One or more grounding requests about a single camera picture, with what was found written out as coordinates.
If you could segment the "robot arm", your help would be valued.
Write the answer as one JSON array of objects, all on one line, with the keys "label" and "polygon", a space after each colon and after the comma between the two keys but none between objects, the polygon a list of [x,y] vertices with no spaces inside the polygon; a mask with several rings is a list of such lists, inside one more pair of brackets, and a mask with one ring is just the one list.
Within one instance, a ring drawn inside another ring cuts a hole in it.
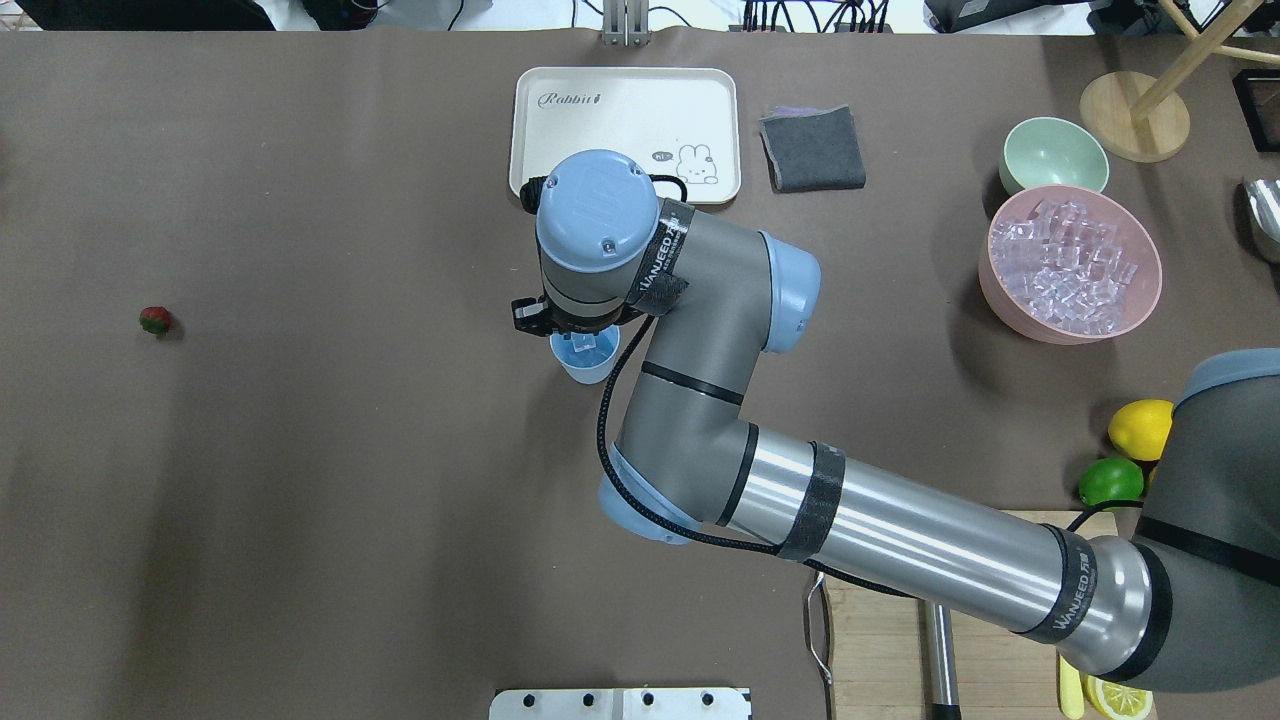
[{"label": "robot arm", "polygon": [[809,252],[658,195],[636,161],[576,152],[520,192],[543,292],[517,329],[655,328],[602,507],[657,541],[765,553],[929,600],[1158,692],[1277,675],[1277,350],[1198,365],[1133,536],[1087,539],[850,460],[740,416],[763,352],[801,338]]}]

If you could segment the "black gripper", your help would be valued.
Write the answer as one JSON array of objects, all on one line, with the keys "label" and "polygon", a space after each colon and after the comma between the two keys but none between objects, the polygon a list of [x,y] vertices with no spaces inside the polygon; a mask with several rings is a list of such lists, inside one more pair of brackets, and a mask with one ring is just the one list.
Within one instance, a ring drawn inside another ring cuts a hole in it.
[{"label": "black gripper", "polygon": [[620,299],[581,304],[543,295],[540,300],[547,305],[552,331],[561,334],[596,334],[609,325],[625,325],[631,322],[631,310]]}]

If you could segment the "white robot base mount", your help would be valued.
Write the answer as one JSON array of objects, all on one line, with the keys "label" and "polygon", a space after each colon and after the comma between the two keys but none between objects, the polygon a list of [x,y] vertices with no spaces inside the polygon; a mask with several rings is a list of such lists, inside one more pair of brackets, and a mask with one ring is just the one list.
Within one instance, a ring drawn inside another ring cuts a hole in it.
[{"label": "white robot base mount", "polygon": [[495,694],[489,719],[753,719],[749,689],[632,687],[509,689]]}]

